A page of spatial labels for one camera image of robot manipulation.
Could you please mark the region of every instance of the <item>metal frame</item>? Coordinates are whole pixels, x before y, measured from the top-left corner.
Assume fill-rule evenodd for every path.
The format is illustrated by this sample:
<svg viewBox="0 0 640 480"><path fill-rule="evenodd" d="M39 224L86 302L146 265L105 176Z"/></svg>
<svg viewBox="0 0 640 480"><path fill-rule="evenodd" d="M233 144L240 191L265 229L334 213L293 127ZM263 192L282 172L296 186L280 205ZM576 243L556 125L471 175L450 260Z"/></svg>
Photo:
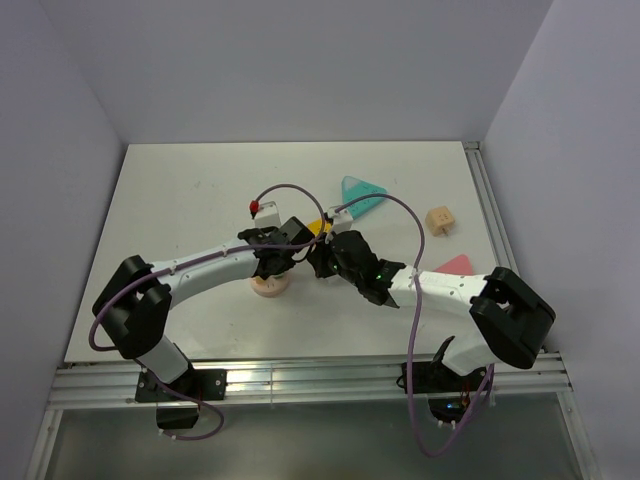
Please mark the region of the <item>metal frame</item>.
<svg viewBox="0 0 640 480"><path fill-rule="evenodd" d="M51 460L53 447L56 444L56 437L63 413L62 410L49 409L44 412L38 438L36 438L36 444L31 454L29 468L25 475L27 480L43 480L47 475L49 460Z"/></svg>
<svg viewBox="0 0 640 480"><path fill-rule="evenodd" d="M478 192L496 262L517 272L506 231L484 168L478 142L463 144ZM416 357L430 360L431 355ZM228 370L226 397L216 405L277 404L402 399L395 385L403 356L342 359L195 362L195 368ZM46 475L62 414L71 409L155 408L133 400L139 367L125 362L69 365L57 371L27 472L27 479ZM573 389L559 353L541 353L531 370L496 365L494 391L503 394L556 393L583 478L601 475L586 430L575 407ZM189 405L170 402L166 405Z"/></svg>
<svg viewBox="0 0 640 480"><path fill-rule="evenodd" d="M421 355L416 361L431 360ZM344 402L405 398L396 386L404 356L342 360L290 360L258 362L194 362L196 369L227 370L225 399L216 405ZM496 394L570 392L562 358L540 354L531 370L497 364ZM155 408L155 403L135 403L140 367L129 363L74 367L59 370L51 388L48 409ZM436 397L459 395L433 394ZM163 402L163 405L191 405Z"/></svg>

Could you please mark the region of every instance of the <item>black mounting bracket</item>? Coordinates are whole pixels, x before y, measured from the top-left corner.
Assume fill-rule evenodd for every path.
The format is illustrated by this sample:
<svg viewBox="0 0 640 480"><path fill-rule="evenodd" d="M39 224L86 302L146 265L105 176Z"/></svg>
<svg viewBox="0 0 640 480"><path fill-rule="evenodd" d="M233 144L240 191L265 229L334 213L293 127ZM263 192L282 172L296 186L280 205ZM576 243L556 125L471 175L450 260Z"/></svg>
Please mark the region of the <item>black mounting bracket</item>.
<svg viewBox="0 0 640 480"><path fill-rule="evenodd" d="M224 400L227 387L227 371L224 369L194 370L192 375L191 391L180 392L200 400ZM137 403L162 403L179 401L173 395L166 393L153 375L148 371L140 372L138 386L136 387Z"/></svg>
<svg viewBox="0 0 640 480"><path fill-rule="evenodd" d="M407 363L403 363L401 368L402 375L396 383L404 390L404 393L407 393ZM461 377L455 375L439 362L413 362L413 393L459 394L463 390L475 392L486 373L487 369L482 367Z"/></svg>

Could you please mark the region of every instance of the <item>teal triangle block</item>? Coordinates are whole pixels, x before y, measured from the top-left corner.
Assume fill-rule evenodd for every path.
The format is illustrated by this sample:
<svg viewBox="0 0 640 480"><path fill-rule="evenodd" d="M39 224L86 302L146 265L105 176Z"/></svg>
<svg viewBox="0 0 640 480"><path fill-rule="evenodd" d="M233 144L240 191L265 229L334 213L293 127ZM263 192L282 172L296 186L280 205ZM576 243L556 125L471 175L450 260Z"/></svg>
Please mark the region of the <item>teal triangle block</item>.
<svg viewBox="0 0 640 480"><path fill-rule="evenodd" d="M344 177L342 179L343 204L369 193L387 193L387 190L379 187L378 185L365 182L364 180L360 180L359 178L355 177ZM356 218L361 217L362 215L367 213L376 205L382 203L384 200L385 199L382 197L367 198L366 200L362 200L361 202L354 203L353 205L348 207L347 210L349 210L349 213L355 220Z"/></svg>

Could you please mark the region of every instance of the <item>yellow object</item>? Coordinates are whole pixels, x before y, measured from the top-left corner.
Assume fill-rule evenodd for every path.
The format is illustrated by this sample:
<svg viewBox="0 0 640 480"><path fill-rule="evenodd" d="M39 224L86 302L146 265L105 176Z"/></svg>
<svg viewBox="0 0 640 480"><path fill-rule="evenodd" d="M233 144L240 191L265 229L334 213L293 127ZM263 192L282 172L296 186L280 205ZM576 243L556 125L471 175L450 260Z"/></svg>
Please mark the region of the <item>yellow object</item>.
<svg viewBox="0 0 640 480"><path fill-rule="evenodd" d="M431 234L437 236L449 233L453 224L456 223L456 219L453 218L453 214L447 207L442 206L429 210L425 223Z"/></svg>
<svg viewBox="0 0 640 480"><path fill-rule="evenodd" d="M319 218L315 222L311 222L309 225L307 225L307 228L309 230L311 230L311 232L313 232L314 235L318 235L318 233L320 233L320 227L322 227L322 219L321 218ZM324 226L325 233L327 233L330 229L331 229L331 225L329 224L329 222L326 222L325 226Z"/></svg>

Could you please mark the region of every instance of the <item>wire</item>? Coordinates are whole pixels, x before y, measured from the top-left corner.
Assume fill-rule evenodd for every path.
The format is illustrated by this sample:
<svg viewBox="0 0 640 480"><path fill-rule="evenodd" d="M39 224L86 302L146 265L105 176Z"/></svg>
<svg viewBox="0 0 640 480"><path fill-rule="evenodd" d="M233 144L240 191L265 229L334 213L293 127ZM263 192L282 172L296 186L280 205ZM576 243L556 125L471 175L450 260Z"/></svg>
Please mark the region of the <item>wire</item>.
<svg viewBox="0 0 640 480"><path fill-rule="evenodd" d="M415 348L416 337L418 335L418 324L420 323L420 311L422 310L422 288L420 286L418 266L420 264L420 260L422 260L422 254L424 253L424 247L425 247L424 228L422 227L422 223L420 222L420 219L418 218L416 213L411 209L411 207L409 207L409 205L404 203L399 198L396 198L393 195L389 195L388 193L370 193L368 195L363 195L362 197L356 198L355 200L351 200L350 202L347 202L344 205L339 206L338 208L336 208L336 213L340 212L341 210L344 210L345 208L350 207L354 203L360 202L362 200L366 200L368 198L374 198L374 197L387 198L389 200L392 200L398 203L400 206L402 206L407 212L409 212L409 215L411 215L413 220L416 222L416 225L418 226L418 231L420 233L420 247L418 248L418 254L416 255L416 259L413 263L413 267L415 270L415 275L413 278L416 285L416 310L413 316L413 324L411 325L411 334L409 335L409 346L407 349L407 401L408 401L407 403L409 406L409 419L411 420L411 430L413 432L413 436L416 440L416 443L418 444L418 449L420 450L420 452L422 452L423 455L427 457L430 457L430 458L439 457L449 449L449 447L453 444L456 438L458 438L458 436L460 435L460 432L464 429L465 425L469 423L469 421L471 420L471 417L473 416L473 410L476 407L481 397L480 393L485 389L490 379L491 379L491 384L493 384L494 368L493 368L493 365L490 365L489 368L487 369L487 373L482 379L482 382L480 382L480 386L478 387L478 390L476 391L476 394L474 395L473 400L469 404L469 407L465 411L462 417L462 420L460 420L460 423L456 426L456 429L449 436L449 438L444 443L444 445L435 451L431 451L427 449L424 442L422 441L422 436L420 434L420 428L418 425L418 419L417 419L417 413L416 413L415 399L413 397L413 351Z"/></svg>
<svg viewBox="0 0 640 480"><path fill-rule="evenodd" d="M262 197L264 197L267 193L270 193L276 189L280 189L280 188L292 188L294 190L298 190L299 192L302 192L303 194L305 194L307 197L309 197L309 199L315 204L316 208L318 209L318 212L320 213L320 218L322 218L322 226L320 227L320 231L318 232L318 235L316 235L312 240L310 240L307 243L301 244L301 245L242 245L240 247L233 247L227 250L226 254L233 254L233 253L238 253L238 252L243 252L246 250L258 250L258 249L271 249L271 250L297 250L297 249L303 249L305 247L312 247L316 242L318 242L321 238L323 238L323 234L324 234L324 228L325 228L325 223L326 220L324 218L324 210L322 209L322 205L320 205L320 202L318 202L318 200L316 199L316 197L314 197L308 190L298 186L298 185L293 185L291 183L281 183L278 185L274 185L272 187L267 188L265 191L263 191L260 195L258 195L256 197L256 201L260 201L260 199ZM190 268L193 267L194 265L199 265L201 263L204 262L208 262L210 260L215 260L216 258L220 258L224 255L225 253L220 250L218 252L214 252L214 253L210 253L208 255L203 255L201 257L198 258L194 258L192 260L188 260L186 262L183 262L181 264L176 265L175 267L175 271L181 271L184 270L186 268ZM158 277L162 277L164 275L168 275L169 273L171 273L171 269L170 268L164 268L162 270L158 270L156 272L151 272L141 278L139 278L138 280L130 283L129 285L127 285L125 288L123 288L122 290L120 290L116 295L114 295L108 302L106 302L102 309L100 309L100 311L98 312L98 314L96 315L95 320L93 321L93 323L91 324L91 328L89 329L89 345L91 346L91 348L95 351L98 352L109 352L109 351L113 351L113 350L117 350L117 348L115 346L102 346L102 345L98 345L96 344L96 332L98 330L98 327L102 324L102 322L104 321L105 316L107 315L107 312L109 311L109 309L111 309L116 303L118 303L125 295L128 295L129 293L131 293L132 291L135 291L138 287L140 287L141 285L144 285L146 282L153 280L155 278ZM216 433L218 433L220 431L220 429L222 428L222 426L224 425L224 415L222 414L222 412L217 408L214 407L213 405L207 403L207 402L203 402L201 400L198 400L197 398L193 398L193 397L189 397L187 395L183 395L179 392L176 392L175 390L173 390L172 388L170 388L168 385L164 384L162 381L160 381L160 379L155 375L155 373L151 372L151 370L148 370L154 377L155 380L158 383L158 386L160 388L162 388L165 392L167 392L169 395L173 395L176 398L179 398L181 400L185 400L188 402L193 402L196 405L200 406L200 407L204 407L204 408L208 408L209 410L213 411L215 414L217 414L220 417L220 423L218 424L218 426L213 429L211 432L203 434L203 435L197 435L197 436L193 436L193 437L188 437L188 436L184 436L184 435L175 435L171 432L167 432L167 431L163 431L163 433L171 438L175 438L176 440L203 440L205 438L209 438L212 437L213 435L215 435Z"/></svg>
<svg viewBox="0 0 640 480"><path fill-rule="evenodd" d="M311 253L311 251L312 251L312 250L313 250L313 247L308 247L308 248L307 248L307 251L306 251L306 252L305 252L305 254L304 254L304 256L303 256L303 257L301 257L301 258L299 258L298 260L295 260L295 259L294 259L294 260L293 260L293 263L298 264L298 263L302 263L302 262L304 262L307 258L309 258L309 254Z"/></svg>
<svg viewBox="0 0 640 480"><path fill-rule="evenodd" d="M487 383L486 393L484 394L484 398L482 399L482 403L480 404L480 408L471 413L471 418L469 421L476 418L476 416L485 410L485 407L488 405L488 401L491 398L491 392L493 391L493 380L495 378L495 372L492 370L489 378L489 382Z"/></svg>

